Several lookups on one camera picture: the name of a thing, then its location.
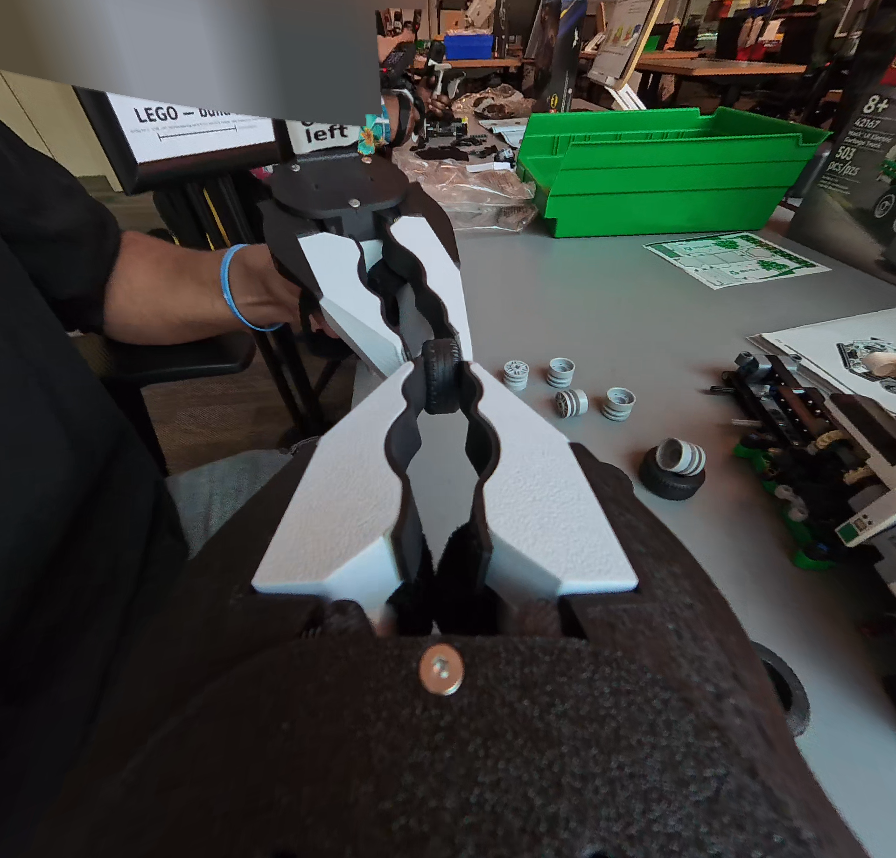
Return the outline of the black lego tire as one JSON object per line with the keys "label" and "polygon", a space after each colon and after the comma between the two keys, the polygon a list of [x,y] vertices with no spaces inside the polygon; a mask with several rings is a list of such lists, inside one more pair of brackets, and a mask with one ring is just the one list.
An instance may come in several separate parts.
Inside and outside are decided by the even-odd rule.
{"label": "black lego tire", "polygon": [[805,687],[790,665],[766,646],[751,641],[783,710],[790,733],[798,739],[808,729],[811,706]]}
{"label": "black lego tire", "polygon": [[637,471],[640,483],[655,496],[674,502],[688,500],[697,494],[706,481],[705,469],[694,475],[666,471],[658,464],[657,451],[658,447],[653,446],[644,453]]}

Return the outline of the small black lego wheel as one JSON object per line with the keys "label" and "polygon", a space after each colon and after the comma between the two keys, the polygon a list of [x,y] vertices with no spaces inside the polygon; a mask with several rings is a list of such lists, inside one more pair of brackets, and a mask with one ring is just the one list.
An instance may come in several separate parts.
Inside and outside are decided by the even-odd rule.
{"label": "small black lego wheel", "polygon": [[430,339],[421,349],[426,388],[425,412],[451,415],[461,404],[461,351],[453,338]]}

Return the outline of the black tripod stand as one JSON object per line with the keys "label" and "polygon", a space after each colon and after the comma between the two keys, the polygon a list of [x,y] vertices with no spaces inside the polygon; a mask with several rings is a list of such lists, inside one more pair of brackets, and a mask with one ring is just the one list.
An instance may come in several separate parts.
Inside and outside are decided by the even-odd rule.
{"label": "black tripod stand", "polygon": [[[255,200],[266,196],[259,180],[239,170],[157,187],[152,199],[179,244],[222,249],[263,241],[262,216]],[[297,433],[322,435],[326,429],[322,407],[292,330],[283,327],[271,335],[255,333],[253,337]]]}

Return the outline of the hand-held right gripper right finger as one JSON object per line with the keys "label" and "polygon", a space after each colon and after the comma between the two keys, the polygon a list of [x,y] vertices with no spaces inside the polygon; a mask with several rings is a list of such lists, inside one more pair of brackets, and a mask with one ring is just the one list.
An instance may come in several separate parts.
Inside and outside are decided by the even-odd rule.
{"label": "hand-held right gripper right finger", "polygon": [[473,591],[500,599],[633,591],[639,579],[568,438],[478,363],[461,362],[457,382],[477,476],[473,545],[462,561]]}

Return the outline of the person's left forearm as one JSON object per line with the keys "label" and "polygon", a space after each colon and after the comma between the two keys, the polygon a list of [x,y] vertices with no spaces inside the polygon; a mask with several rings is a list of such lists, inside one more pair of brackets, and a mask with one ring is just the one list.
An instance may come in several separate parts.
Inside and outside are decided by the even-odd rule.
{"label": "person's left forearm", "polygon": [[222,251],[123,232],[106,283],[101,332],[129,345],[181,345],[238,332],[223,296]]}

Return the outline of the clear plastic bag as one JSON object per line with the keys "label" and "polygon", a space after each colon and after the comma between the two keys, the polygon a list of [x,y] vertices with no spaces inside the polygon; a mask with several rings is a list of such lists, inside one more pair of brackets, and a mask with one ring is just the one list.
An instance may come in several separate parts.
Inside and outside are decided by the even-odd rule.
{"label": "clear plastic bag", "polygon": [[420,184],[460,231],[521,232],[537,217],[534,186],[507,162],[420,159],[398,152],[393,161]]}

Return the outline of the tall dark cardboard box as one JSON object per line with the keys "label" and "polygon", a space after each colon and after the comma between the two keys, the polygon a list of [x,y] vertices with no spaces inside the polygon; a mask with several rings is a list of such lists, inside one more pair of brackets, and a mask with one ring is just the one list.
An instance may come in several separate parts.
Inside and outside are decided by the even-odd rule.
{"label": "tall dark cardboard box", "polygon": [[542,0],[539,39],[532,53],[533,81],[524,92],[532,113],[571,108],[581,51],[581,26],[588,0]]}

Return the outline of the black white marker sign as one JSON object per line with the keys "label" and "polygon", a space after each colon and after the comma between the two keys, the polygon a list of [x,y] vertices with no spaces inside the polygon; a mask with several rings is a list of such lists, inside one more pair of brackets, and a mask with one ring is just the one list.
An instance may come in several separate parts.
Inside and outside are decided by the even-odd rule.
{"label": "black white marker sign", "polygon": [[292,156],[282,120],[74,87],[127,195],[274,165]]}

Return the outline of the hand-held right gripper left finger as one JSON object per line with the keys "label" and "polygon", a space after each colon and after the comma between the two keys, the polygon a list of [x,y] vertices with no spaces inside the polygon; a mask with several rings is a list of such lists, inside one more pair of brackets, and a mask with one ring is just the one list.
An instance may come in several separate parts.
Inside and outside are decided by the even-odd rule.
{"label": "hand-held right gripper left finger", "polygon": [[382,627],[390,598],[426,566],[408,476],[426,399],[422,362],[406,362],[318,440],[255,591],[353,601]]}

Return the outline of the white instruction booklet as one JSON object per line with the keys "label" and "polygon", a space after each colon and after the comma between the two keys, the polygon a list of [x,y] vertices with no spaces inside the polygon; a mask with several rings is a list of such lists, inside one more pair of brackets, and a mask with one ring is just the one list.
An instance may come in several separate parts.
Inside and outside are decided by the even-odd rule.
{"label": "white instruction booklet", "polygon": [[870,397],[895,412],[894,376],[877,376],[868,355],[894,354],[895,310],[797,326],[747,338],[763,349],[798,357],[798,373],[827,393]]}

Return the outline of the person's left hand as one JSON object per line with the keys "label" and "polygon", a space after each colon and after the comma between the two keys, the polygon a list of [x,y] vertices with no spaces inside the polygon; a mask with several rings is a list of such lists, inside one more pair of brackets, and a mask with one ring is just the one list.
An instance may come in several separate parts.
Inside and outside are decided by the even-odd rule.
{"label": "person's left hand", "polygon": [[241,250],[231,264],[230,284],[238,308],[252,324],[274,326],[284,323],[285,326],[274,333],[284,333],[289,328],[296,337],[322,336],[329,347],[337,345],[337,352],[344,347],[319,310],[311,311],[308,322],[303,322],[302,289],[278,269],[268,247],[251,245]]}

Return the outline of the green sticker sheet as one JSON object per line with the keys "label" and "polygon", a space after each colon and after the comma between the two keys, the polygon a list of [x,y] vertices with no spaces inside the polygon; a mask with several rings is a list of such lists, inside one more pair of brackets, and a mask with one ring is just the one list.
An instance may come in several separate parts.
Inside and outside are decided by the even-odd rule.
{"label": "green sticker sheet", "polygon": [[830,270],[750,232],[668,240],[644,247],[713,291]]}

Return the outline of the pile of black lego pieces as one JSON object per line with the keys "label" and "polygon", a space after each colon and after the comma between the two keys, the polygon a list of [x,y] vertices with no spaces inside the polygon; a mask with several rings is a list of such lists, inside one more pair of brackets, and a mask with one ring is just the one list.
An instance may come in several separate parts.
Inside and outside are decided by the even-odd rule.
{"label": "pile of black lego pieces", "polygon": [[452,161],[468,172],[512,170],[528,118],[481,120],[472,116],[427,122],[409,152],[424,161]]}

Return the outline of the wooden background desk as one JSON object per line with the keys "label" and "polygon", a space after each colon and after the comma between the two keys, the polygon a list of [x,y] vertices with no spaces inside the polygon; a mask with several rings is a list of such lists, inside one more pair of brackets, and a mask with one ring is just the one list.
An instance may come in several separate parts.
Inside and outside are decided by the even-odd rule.
{"label": "wooden background desk", "polygon": [[[488,57],[454,59],[445,61],[444,65],[461,70],[486,71],[532,67],[534,61],[523,57]],[[805,71],[805,65],[714,59],[701,57],[694,51],[670,51],[642,53],[633,70],[638,74],[669,75],[690,80],[705,78],[722,82],[731,79],[763,80],[777,76],[798,76]]]}

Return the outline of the white display board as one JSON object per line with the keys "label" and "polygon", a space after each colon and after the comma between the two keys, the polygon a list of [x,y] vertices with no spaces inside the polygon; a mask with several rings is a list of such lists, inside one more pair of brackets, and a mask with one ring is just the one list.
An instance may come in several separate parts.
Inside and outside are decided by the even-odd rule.
{"label": "white display board", "polygon": [[616,0],[588,79],[608,89],[627,85],[666,0]]}

